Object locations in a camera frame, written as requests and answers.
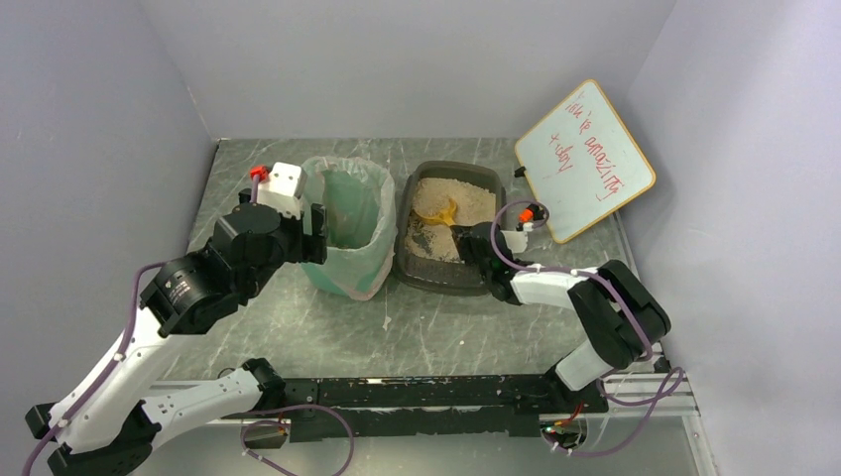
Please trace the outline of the yellow litter scoop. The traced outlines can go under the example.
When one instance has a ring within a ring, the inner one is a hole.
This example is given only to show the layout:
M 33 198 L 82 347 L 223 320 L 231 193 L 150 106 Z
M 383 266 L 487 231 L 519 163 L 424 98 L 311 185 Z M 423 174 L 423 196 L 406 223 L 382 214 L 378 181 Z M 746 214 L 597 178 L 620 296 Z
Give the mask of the yellow litter scoop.
M 420 221 L 429 226 L 447 226 L 451 227 L 456 224 L 455 215 L 458 209 L 456 201 L 452 198 L 448 200 L 448 204 L 435 213 L 421 213 L 414 210 L 415 215 Z

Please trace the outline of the dark grey litter tray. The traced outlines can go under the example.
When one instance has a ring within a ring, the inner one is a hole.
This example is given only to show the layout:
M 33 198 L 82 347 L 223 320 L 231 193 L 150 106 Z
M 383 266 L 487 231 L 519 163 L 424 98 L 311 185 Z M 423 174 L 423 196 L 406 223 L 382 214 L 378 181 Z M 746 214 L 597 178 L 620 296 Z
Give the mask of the dark grey litter tray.
M 500 208 L 506 191 L 499 175 L 485 167 L 457 162 L 428 161 L 410 174 L 402 192 L 398 208 L 398 233 L 392 273 L 401 282 L 437 294 L 478 297 L 488 293 L 480 274 L 461 262 L 449 263 L 418 256 L 410 251 L 412 244 L 424 240 L 411 225 L 412 199 L 422 179 L 457 179 L 483 188 L 495 195 L 495 207 Z

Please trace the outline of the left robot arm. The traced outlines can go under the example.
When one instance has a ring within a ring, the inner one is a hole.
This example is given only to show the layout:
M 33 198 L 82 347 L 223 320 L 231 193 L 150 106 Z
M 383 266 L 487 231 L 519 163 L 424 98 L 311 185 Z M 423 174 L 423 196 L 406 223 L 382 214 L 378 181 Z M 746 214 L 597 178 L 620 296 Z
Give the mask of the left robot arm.
M 325 258 L 321 205 L 294 218 L 242 203 L 217 221 L 201 249 L 159 265 L 145 288 L 134 289 L 129 323 L 82 383 L 61 401 L 27 412 L 33 436 L 57 446 L 48 459 L 52 473 L 127 475 L 165 443 L 211 420 L 279 406 L 286 384 L 263 358 L 183 391 L 153 396 L 150 390 L 282 265 Z

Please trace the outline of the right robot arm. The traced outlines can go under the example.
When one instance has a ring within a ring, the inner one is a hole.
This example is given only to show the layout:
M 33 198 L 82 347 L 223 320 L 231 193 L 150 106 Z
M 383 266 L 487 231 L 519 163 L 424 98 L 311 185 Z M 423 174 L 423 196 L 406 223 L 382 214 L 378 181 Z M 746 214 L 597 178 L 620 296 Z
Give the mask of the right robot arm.
M 551 305 L 578 317 L 586 340 L 553 367 L 570 391 L 626 369 L 648 354 L 647 344 L 655 344 L 671 330 L 667 313 L 621 261 L 553 271 L 515 258 L 505 232 L 490 222 L 455 225 L 451 233 L 460 259 L 478 270 L 482 284 L 497 300 Z

